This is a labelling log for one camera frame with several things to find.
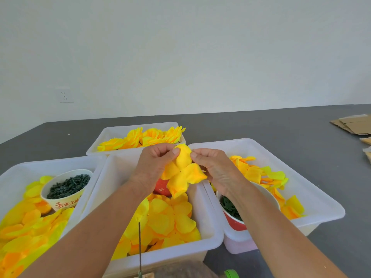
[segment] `electrical outlet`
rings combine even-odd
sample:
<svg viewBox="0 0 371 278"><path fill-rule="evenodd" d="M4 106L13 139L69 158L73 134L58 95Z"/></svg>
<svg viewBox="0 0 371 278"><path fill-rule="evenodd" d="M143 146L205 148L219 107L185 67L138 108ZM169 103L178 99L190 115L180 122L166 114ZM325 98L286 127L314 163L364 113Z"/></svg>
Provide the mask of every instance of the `electrical outlet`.
<svg viewBox="0 0 371 278"><path fill-rule="evenodd" d="M73 97L70 88L57 87L55 89L55 92L60 103L73 102Z"/></svg>

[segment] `gray table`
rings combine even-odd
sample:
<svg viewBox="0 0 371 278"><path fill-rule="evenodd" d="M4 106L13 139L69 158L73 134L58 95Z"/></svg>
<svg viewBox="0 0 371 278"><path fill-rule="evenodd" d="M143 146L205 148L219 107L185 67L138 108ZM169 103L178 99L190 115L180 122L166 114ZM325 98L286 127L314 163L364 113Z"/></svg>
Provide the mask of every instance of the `gray table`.
<svg viewBox="0 0 371 278"><path fill-rule="evenodd" d="M84 156L110 126L176 121L187 128L188 144L249 137L345 208L345 218L321 224L308 238L349 277L370 277L367 145L329 123L363 113L371 113L371 104L51 122L1 144L0 173L22 162ZM205 263L216 273L232 268L240 277L272 277L258 250L232 255L221 245Z"/></svg>

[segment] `plastic tray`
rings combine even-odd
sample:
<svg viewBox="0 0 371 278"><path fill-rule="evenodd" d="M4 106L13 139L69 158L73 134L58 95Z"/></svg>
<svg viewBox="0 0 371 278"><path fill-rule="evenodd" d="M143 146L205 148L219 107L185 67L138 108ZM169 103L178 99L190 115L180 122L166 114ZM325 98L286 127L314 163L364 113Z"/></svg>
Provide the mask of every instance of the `plastic tray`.
<svg viewBox="0 0 371 278"><path fill-rule="evenodd" d="M319 224L331 220L337 220L345 216L344 208L321 189L295 172L288 165L283 163L276 156L271 154L263 146L252 139L235 139L219 142L193 143L189 145L191 149L197 148L212 148L225 151L228 156L254 156L255 161L249 163L264 167L270 166L273 171L282 170L285 172L289 181L285 185L285 190L280 193L285 199L296 195L305 208L305 217L292 220L291 222L300 229L300 231L308 236ZM205 189L212 202L218 220L224 228L224 244L230 253L241 253L256 249L249 232L236 231L232 229L227 219L223 214L218 199L216 198L211 186L206 186Z"/></svg>
<svg viewBox="0 0 371 278"><path fill-rule="evenodd" d="M91 192L104 167L105 156L84 156L67 159L26 162L17 164L0 176L0 219L19 201L22 200L25 187L31 182L39 180L44 175L58 176L75 169L88 169L93 172L89 183L85 187L78 204L75 206L68 224L63 231L66 234L79 221L88 202Z"/></svg>
<svg viewBox="0 0 371 278"><path fill-rule="evenodd" d="M109 155L112 153L118 153L123 150L134 150L134 151L142 151L143 147L139 148L129 148L129 149L122 149L122 150L110 150L110 151L97 151L97 147L100 143L113 139L113 138L124 138L127 136L129 131L135 130L139 127L143 127L143 131L146 131L151 128L157 128L161 131L167 131L171 127L176 128L178 125L177 122L164 122L164 123L153 123L153 124L143 124L143 125L132 125L132 126L119 126L119 127L108 127L104 128L103 131L100 133L98 138L95 142L90 146L90 148L86 151L86 155ZM186 143L183 134L180 137L179 143Z"/></svg>
<svg viewBox="0 0 371 278"><path fill-rule="evenodd" d="M138 151L123 150L107 158L81 219L94 210L130 177L130 174L138 163L139 156L140 152ZM177 262L185 259L203 261L208 250L221 245L223 242L223 229L217 222L214 208L208 198L204 185L209 186L210 184L206 181L196 185L190 185L187 192L188 200L193 205L192 219L197 222L197 228L200 230L202 240L143 253L143 271L169 262ZM138 272L138 269L139 255L133 255L111 261L104 277L134 275Z"/></svg>

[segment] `person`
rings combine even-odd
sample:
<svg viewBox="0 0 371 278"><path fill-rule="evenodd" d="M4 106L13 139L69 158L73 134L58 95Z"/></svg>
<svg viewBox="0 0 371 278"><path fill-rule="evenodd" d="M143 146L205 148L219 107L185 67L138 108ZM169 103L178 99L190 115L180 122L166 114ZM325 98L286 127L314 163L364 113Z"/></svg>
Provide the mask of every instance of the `person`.
<svg viewBox="0 0 371 278"><path fill-rule="evenodd" d="M163 143L144 148L127 182L20 277L102 277L137 206L154 190L165 166L179 155L174 147ZM240 173L225 152L195 149L191 158L234 203L275 278L346 278Z"/></svg>

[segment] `person's left hand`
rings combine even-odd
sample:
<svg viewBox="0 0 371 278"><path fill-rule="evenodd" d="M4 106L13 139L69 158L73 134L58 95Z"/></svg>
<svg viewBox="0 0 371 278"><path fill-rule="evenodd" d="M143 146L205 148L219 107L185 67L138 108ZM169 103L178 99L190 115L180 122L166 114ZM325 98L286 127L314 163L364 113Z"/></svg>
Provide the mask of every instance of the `person's left hand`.
<svg viewBox="0 0 371 278"><path fill-rule="evenodd" d="M155 189L165 166L178 157L180 149L174 148L175 146L175 144L160 143L144 148L129 181L142 186L149 195Z"/></svg>

